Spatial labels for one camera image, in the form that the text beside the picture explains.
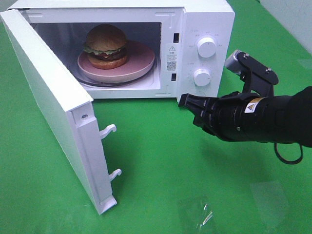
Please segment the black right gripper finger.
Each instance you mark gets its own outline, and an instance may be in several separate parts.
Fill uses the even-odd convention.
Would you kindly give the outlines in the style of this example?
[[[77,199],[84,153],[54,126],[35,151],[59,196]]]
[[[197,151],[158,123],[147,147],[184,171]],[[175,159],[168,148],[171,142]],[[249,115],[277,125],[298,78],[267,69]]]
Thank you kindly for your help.
[[[200,117],[195,116],[194,120],[193,120],[193,125],[197,126],[197,127],[202,127],[202,120]]]
[[[218,97],[200,97],[191,94],[182,94],[178,107],[186,108],[194,115],[211,113]]]

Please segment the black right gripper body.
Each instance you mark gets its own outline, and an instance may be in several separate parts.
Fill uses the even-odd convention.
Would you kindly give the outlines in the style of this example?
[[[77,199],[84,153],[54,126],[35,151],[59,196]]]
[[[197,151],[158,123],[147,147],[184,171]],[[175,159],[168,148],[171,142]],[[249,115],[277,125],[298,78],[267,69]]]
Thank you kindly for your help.
[[[211,113],[198,116],[203,131],[224,141],[273,141],[274,85],[252,73],[240,75],[241,92],[219,97]]]

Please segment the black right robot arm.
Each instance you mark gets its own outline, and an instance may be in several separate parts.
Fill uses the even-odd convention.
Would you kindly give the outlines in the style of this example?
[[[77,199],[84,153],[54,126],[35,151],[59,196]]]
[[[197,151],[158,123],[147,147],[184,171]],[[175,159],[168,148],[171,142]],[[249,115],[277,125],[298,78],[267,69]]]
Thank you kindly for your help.
[[[194,114],[193,124],[223,141],[312,145],[312,88],[294,96],[274,96],[278,78],[241,74],[242,92],[222,97],[183,94],[179,107]]]

